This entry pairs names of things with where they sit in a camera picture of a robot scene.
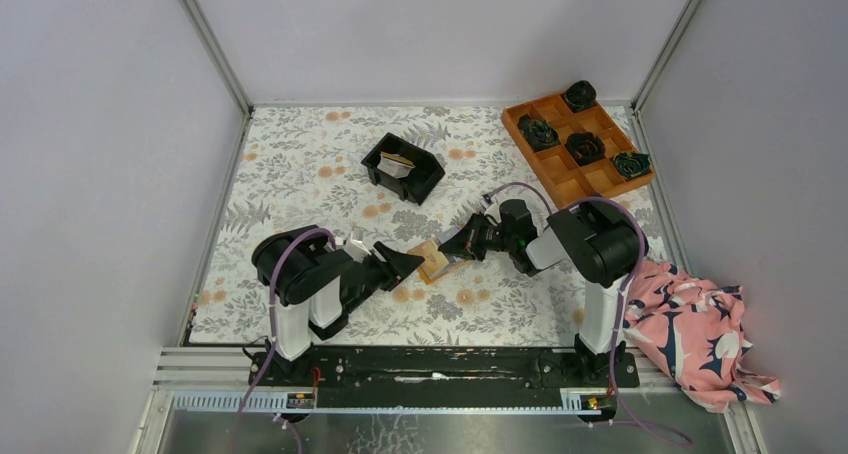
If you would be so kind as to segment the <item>yellow leather card holder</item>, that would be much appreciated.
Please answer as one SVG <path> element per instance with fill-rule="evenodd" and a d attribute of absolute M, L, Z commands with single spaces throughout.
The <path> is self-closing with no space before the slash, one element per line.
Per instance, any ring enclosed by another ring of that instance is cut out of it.
<path fill-rule="evenodd" d="M 453 226 L 407 251 L 410 255 L 419 256 L 424 259 L 422 264 L 417 268 L 417 272 L 425 284 L 433 284 L 440 278 L 468 263 L 467 259 L 452 254 L 445 254 L 439 250 L 442 243 L 451 239 L 459 231 L 460 229 L 458 227 Z"/>

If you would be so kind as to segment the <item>gold VIP credit card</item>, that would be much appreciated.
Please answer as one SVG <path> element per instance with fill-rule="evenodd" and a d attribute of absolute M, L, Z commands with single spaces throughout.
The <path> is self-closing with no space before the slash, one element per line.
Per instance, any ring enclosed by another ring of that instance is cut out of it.
<path fill-rule="evenodd" d="M 415 246 L 408 253 L 423 259 L 418 272 L 425 284 L 432 284 L 444 276 L 451 267 L 451 261 L 439 250 L 439 244 L 434 239 Z"/>

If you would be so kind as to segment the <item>black plastic card box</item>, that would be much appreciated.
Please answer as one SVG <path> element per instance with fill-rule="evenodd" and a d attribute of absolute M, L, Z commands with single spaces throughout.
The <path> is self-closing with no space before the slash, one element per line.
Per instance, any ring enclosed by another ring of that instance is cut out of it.
<path fill-rule="evenodd" d="M 445 175 L 434 154 L 392 133 L 386 133 L 361 164 L 372 184 L 417 205 L 426 201 Z"/>

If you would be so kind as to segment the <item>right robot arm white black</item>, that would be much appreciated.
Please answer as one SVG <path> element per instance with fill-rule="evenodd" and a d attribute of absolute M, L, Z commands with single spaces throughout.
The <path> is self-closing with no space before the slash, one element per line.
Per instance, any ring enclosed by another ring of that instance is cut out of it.
<path fill-rule="evenodd" d="M 585 318 L 575 340 L 583 351 L 573 360 L 575 376 L 597 386 L 612 374 L 608 353 L 621 342 L 614 333 L 622 323 L 621 303 L 648 252 L 644 233 L 626 208 L 603 197 L 586 197 L 550 214 L 546 227 L 538 230 L 526 202 L 509 199 L 500 203 L 496 217 L 471 215 L 452 237 L 439 242 L 438 250 L 475 261 L 502 252 L 528 277 L 570 261 L 587 288 Z"/>

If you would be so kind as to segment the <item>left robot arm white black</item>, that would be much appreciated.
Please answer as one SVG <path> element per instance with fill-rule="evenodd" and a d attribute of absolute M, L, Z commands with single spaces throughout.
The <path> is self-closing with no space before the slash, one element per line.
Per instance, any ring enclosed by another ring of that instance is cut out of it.
<path fill-rule="evenodd" d="M 355 309 L 377 291 L 393 291 L 424 258 L 382 242 L 367 247 L 357 231 L 338 240 L 309 225 L 262 240 L 251 263 L 269 289 L 272 372 L 296 385 L 309 375 L 306 353 L 317 340 L 337 335 Z"/>

